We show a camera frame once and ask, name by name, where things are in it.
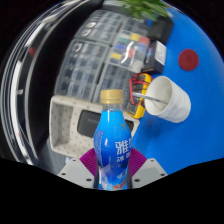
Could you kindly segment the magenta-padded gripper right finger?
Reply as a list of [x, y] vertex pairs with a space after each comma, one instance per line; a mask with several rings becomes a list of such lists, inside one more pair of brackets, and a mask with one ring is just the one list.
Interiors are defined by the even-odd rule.
[[165, 177], [167, 173], [156, 159], [147, 159], [138, 150], [132, 149], [128, 163], [128, 188], [135, 189]]

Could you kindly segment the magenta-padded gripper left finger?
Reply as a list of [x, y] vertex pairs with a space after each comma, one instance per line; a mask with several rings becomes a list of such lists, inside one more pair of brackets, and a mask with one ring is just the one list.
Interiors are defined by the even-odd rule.
[[78, 186], [97, 189], [99, 168], [94, 149], [90, 149], [80, 158], [72, 158], [58, 176]]

